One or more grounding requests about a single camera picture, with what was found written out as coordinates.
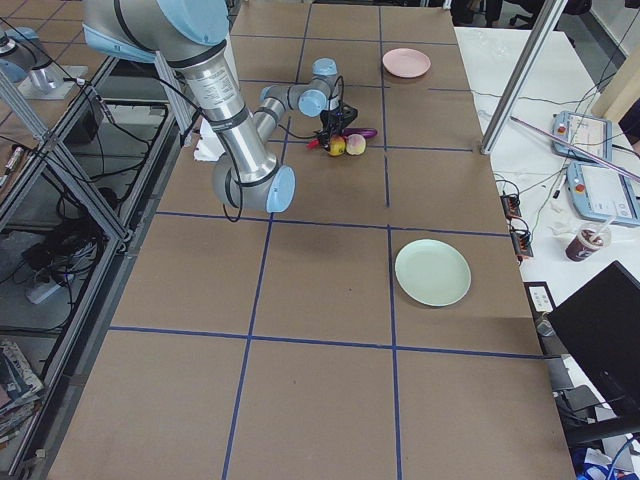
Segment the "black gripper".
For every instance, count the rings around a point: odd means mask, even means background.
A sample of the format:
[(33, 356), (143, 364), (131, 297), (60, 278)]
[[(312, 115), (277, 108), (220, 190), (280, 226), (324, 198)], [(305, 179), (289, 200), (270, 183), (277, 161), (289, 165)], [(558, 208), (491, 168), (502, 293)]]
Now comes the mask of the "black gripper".
[(332, 131), (343, 130), (344, 113), (341, 109), (325, 110), (321, 112), (320, 120), (322, 130), (319, 132), (319, 145), (324, 150), (329, 150), (333, 138)]

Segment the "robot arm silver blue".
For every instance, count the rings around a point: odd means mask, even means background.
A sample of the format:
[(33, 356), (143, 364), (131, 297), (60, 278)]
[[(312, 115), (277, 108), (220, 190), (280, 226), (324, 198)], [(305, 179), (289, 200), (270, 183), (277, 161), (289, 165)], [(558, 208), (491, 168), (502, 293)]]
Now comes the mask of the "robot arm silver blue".
[(223, 1), (88, 1), (87, 44), (110, 56), (153, 62), (162, 55), (190, 87), (224, 152), (213, 171), (213, 189), (225, 206), (280, 213), (291, 204), (296, 178), (268, 151), (266, 142), (288, 110), (317, 117), (337, 103), (336, 62), (320, 58), (309, 83), (272, 86), (250, 112), (225, 56), (229, 20)]
[(1, 72), (27, 99), (62, 100), (88, 67), (59, 65), (28, 27), (1, 30)]

